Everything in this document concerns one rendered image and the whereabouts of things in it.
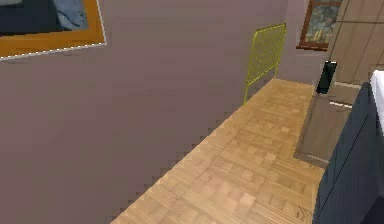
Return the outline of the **light brown wooden cupboard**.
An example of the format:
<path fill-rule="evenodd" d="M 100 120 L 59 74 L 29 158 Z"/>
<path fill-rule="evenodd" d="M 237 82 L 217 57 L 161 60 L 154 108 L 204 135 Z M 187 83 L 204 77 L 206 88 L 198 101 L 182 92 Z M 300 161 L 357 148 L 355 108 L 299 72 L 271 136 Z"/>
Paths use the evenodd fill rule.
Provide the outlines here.
<path fill-rule="evenodd" d="M 362 84 L 384 69 L 384 0 L 343 0 L 326 61 L 337 63 L 327 94 L 316 88 L 294 157 L 326 167 Z"/>

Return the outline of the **dark blue bed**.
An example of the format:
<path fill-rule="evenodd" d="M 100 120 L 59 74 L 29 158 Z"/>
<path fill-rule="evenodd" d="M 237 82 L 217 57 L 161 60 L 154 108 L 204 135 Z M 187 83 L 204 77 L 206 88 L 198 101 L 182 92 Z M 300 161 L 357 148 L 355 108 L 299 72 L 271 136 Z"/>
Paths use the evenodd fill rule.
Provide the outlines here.
<path fill-rule="evenodd" d="M 323 173 L 312 224 L 384 224 L 384 133 L 368 82 Z"/>

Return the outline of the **brown framed window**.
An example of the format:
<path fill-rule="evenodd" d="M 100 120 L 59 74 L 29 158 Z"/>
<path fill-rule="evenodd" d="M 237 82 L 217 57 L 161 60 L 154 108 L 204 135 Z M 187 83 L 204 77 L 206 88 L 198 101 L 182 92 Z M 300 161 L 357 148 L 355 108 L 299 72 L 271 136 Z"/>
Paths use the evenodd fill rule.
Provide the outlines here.
<path fill-rule="evenodd" d="M 326 51 L 343 0 L 308 0 L 297 49 Z"/>

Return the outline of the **black box on cupboard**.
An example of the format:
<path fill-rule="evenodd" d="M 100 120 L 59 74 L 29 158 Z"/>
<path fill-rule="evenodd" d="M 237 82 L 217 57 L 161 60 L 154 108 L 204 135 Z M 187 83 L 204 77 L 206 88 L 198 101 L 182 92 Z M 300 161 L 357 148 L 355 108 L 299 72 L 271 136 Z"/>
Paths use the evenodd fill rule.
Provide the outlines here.
<path fill-rule="evenodd" d="M 327 94 L 330 88 L 333 75 L 336 71 L 337 63 L 332 61 L 326 61 L 320 76 L 316 92 L 319 94 Z"/>

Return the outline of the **white bed sheet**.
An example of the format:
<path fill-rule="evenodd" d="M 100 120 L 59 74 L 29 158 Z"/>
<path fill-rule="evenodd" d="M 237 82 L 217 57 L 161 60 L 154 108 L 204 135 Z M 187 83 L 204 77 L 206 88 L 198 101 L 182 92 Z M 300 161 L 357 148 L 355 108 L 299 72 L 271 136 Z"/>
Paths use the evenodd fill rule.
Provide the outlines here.
<path fill-rule="evenodd" d="M 384 70 L 374 70 L 370 80 L 379 124 L 384 136 Z"/>

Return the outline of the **orange framed wall picture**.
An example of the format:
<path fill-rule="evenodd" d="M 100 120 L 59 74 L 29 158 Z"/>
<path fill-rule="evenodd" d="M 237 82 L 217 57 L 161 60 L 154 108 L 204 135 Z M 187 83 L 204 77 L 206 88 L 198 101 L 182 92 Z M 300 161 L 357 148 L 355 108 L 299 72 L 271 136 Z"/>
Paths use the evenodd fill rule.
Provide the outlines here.
<path fill-rule="evenodd" d="M 0 61 L 105 44 L 100 0 L 0 0 Z"/>

